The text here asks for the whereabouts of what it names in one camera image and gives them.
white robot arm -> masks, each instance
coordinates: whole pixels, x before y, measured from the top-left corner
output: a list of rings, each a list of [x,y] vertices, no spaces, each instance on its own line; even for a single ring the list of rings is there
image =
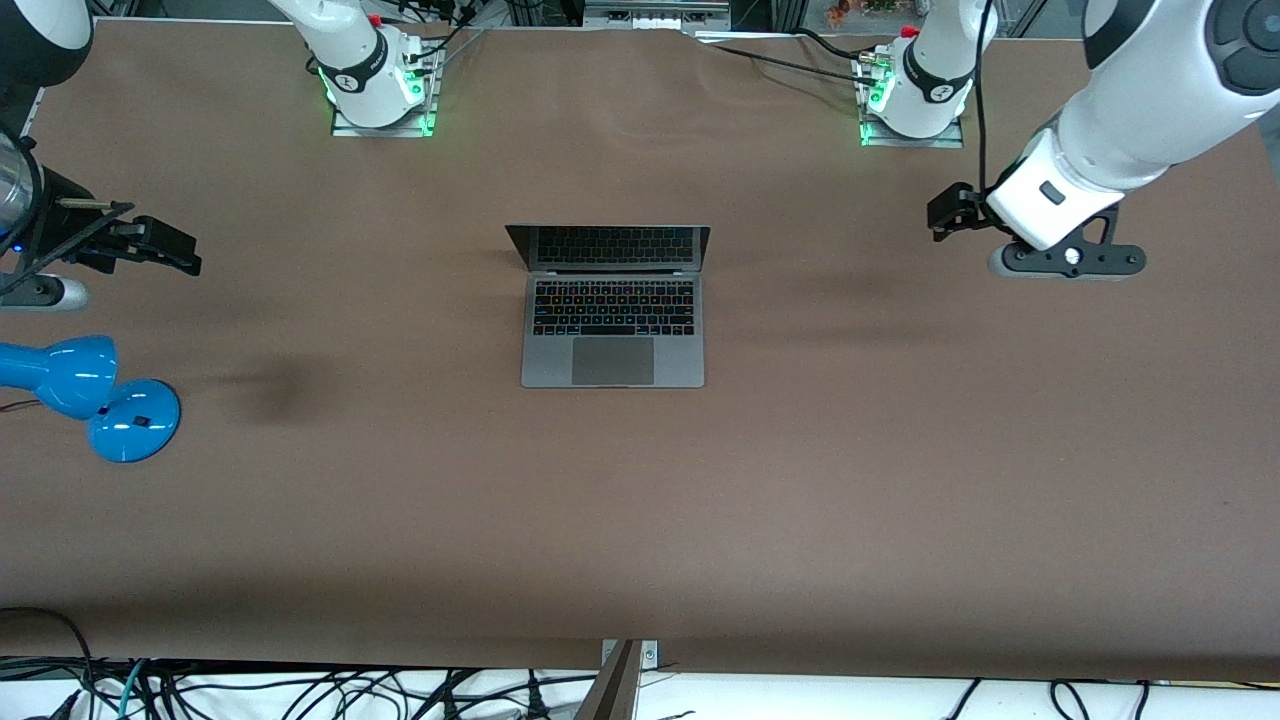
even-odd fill
[[[983,49],[996,36],[997,15],[984,0],[948,0],[934,5],[915,37],[899,37],[877,54],[887,54],[888,79],[867,109],[893,132],[913,138],[933,137],[964,111],[973,88],[974,44],[983,32]]]
[[[1064,245],[1043,255],[1064,275],[1133,274],[1144,263],[1139,249],[1128,256],[1130,268],[1103,266],[1076,247],[1079,229],[1106,213],[1114,220],[1112,206],[1129,192],[1280,102],[1280,0],[1092,0],[1084,51],[1089,85],[993,188],[956,183],[929,204],[934,240],[997,225],[1028,250]],[[1010,246],[992,269],[1051,272],[1015,266],[1015,254],[1025,255]],[[1078,265],[1083,260],[1092,266]]]
[[[358,0],[269,0],[302,33],[334,106],[353,124],[379,128],[425,101],[407,78],[422,44],[392,26],[374,27]]]

laptop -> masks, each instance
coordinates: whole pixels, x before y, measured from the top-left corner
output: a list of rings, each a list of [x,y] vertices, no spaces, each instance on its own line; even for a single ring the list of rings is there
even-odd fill
[[[507,225],[525,387],[701,387],[705,225]]]

teal cable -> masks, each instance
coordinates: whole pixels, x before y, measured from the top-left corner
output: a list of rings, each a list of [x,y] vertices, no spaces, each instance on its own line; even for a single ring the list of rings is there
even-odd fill
[[[133,694],[133,684],[138,682],[138,673],[142,671],[146,662],[146,660],[140,660],[133,665],[133,670],[129,670],[129,676],[124,680],[124,689],[120,691],[120,707],[115,711],[115,720],[124,720],[129,716],[129,696]]]

brown table surface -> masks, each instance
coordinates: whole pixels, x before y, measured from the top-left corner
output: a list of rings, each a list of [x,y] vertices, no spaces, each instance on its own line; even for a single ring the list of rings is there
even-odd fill
[[[113,656],[590,666],[626,635],[685,669],[1274,679],[1256,131],[1125,201],[1139,277],[1018,282],[986,269],[1002,236],[924,227],[977,143],[859,147],[837,81],[675,32],[492,32],[435,137],[362,141],[328,136],[305,58],[285,26],[105,23],[47,94],[41,160],[196,234],[205,272],[60,265],[90,309],[0,320],[108,333],[184,404],[132,466],[0,416],[5,605]],[[1087,79],[1074,42],[984,68],[996,169]],[[522,389],[518,220],[710,224],[707,387]]]

laptop screen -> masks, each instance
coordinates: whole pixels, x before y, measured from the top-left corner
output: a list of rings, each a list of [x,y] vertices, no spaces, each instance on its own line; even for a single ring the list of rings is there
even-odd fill
[[[707,225],[507,225],[530,270],[696,272]]]

